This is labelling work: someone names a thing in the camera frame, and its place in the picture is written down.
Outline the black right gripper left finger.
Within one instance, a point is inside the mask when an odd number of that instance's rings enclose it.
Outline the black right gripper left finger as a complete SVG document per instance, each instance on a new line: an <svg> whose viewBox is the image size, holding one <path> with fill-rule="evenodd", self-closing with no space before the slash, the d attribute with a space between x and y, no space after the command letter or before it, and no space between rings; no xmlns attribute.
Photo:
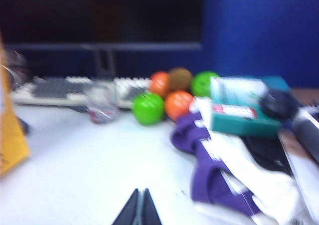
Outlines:
<svg viewBox="0 0 319 225"><path fill-rule="evenodd" d="M141 225L142 198L142 193L134 189L112 225Z"/></svg>

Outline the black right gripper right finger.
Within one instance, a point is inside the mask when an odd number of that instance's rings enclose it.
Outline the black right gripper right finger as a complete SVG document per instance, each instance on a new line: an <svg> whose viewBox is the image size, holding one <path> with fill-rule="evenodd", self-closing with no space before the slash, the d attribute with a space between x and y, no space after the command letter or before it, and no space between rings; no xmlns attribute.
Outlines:
<svg viewBox="0 0 319 225"><path fill-rule="evenodd" d="M149 189L145 189L141 211L142 225L162 225Z"/></svg>

